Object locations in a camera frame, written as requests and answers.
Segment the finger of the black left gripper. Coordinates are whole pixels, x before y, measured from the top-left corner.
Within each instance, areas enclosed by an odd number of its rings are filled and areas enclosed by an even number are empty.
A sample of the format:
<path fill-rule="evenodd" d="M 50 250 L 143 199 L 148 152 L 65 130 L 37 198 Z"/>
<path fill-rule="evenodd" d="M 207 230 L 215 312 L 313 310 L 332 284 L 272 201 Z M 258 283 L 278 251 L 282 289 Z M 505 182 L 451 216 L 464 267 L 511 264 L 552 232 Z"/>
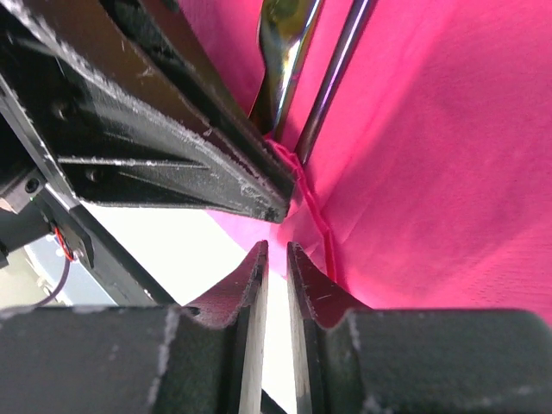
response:
<path fill-rule="evenodd" d="M 229 143 L 260 197 L 289 202 L 294 179 L 258 127 L 248 119 L 260 86 L 253 13 L 258 1 L 145 1 L 163 40 L 182 62 L 201 97 L 194 103 Z"/>
<path fill-rule="evenodd" d="M 4 1 L 1 113 L 63 196 L 269 223 L 288 170 L 175 1 Z"/>

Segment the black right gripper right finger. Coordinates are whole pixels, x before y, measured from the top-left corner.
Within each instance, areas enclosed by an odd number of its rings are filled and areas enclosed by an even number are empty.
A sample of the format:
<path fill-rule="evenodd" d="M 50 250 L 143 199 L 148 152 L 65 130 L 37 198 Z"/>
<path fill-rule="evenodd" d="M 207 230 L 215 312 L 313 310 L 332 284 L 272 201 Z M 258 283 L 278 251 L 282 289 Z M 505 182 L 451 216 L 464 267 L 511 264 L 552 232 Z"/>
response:
<path fill-rule="evenodd" d="M 300 413 L 548 413 L 551 330 L 526 310 L 374 310 L 287 246 Z"/>

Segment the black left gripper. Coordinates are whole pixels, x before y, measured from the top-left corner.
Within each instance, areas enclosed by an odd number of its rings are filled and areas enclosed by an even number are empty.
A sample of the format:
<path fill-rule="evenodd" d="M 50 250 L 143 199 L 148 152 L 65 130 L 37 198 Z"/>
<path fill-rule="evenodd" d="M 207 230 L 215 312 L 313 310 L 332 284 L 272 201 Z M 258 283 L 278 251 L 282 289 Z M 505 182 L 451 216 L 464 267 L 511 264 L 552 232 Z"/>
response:
<path fill-rule="evenodd" d="M 171 304 L 173 297 L 82 205 L 68 207 L 23 146 L 32 129 L 1 80 L 1 266 L 11 252 L 46 235 L 82 264 L 116 304 Z"/>

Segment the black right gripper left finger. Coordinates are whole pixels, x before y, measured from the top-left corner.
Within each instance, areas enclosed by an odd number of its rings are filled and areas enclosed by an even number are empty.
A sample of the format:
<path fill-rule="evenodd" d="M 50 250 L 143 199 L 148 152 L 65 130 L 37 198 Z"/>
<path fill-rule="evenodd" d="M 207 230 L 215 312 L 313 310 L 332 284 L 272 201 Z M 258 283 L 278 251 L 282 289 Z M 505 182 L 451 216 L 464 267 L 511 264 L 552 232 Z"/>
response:
<path fill-rule="evenodd" d="M 257 413 L 268 246 L 185 306 L 1 313 L 4 413 Z"/>

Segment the iridescent rainbow knife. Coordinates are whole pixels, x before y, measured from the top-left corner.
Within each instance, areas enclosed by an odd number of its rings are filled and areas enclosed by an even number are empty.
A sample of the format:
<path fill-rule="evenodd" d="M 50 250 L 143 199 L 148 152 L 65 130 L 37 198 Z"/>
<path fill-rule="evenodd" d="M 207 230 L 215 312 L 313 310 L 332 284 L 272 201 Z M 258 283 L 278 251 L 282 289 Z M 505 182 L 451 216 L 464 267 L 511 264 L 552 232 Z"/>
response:
<path fill-rule="evenodd" d="M 264 76 L 249 114 L 262 135 L 279 140 L 284 132 L 305 56 L 323 9 L 320 0 L 264 1 L 258 45 Z"/>

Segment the iridescent purple fork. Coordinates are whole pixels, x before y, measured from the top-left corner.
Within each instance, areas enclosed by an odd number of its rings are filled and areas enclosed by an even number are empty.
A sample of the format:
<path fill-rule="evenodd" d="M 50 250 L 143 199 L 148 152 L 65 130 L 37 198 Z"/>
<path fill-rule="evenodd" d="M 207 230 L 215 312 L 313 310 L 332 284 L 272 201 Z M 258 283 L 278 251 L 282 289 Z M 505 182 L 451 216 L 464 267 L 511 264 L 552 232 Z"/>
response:
<path fill-rule="evenodd" d="M 376 4 L 376 0 L 354 0 L 351 3 L 322 83 L 295 147 L 295 154 L 302 165 L 308 162 L 312 154 L 330 106 Z"/>

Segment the pink paper napkin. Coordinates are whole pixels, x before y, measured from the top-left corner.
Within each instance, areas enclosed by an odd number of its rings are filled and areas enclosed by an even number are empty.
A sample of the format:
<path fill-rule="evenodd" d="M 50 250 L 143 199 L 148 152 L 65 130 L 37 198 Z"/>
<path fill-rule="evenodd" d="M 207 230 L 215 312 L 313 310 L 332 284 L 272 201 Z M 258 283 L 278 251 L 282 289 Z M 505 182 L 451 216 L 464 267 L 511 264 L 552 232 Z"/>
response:
<path fill-rule="evenodd" d="M 368 306 L 549 320 L 550 2 L 378 2 L 305 171 Z"/>

